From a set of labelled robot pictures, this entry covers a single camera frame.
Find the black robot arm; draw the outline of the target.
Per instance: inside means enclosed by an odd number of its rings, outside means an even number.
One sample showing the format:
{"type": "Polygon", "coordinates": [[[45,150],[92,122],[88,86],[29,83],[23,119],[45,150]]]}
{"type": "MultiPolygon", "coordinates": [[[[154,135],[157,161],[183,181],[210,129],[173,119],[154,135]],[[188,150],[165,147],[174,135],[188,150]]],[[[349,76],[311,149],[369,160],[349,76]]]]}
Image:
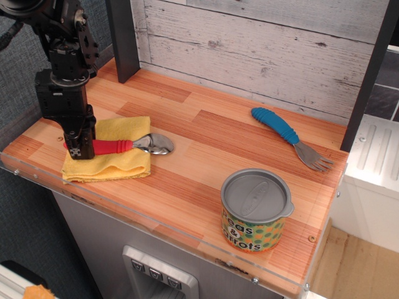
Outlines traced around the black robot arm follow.
{"type": "Polygon", "coordinates": [[[85,86],[97,74],[99,45],[79,1],[1,1],[1,15],[15,23],[1,37],[1,48],[27,24],[39,37],[51,64],[36,74],[42,116],[58,123],[72,159],[92,159],[96,119],[85,86]]]}

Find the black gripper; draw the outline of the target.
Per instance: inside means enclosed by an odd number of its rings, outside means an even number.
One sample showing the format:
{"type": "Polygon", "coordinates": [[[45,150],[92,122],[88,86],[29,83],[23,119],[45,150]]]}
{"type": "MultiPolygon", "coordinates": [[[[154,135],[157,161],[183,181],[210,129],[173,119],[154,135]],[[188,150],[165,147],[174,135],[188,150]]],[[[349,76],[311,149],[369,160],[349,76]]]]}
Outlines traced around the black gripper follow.
{"type": "Polygon", "coordinates": [[[51,70],[36,73],[34,83],[42,116],[61,126],[72,159],[92,159],[96,119],[87,102],[86,82],[54,82],[54,79],[51,70]]]}

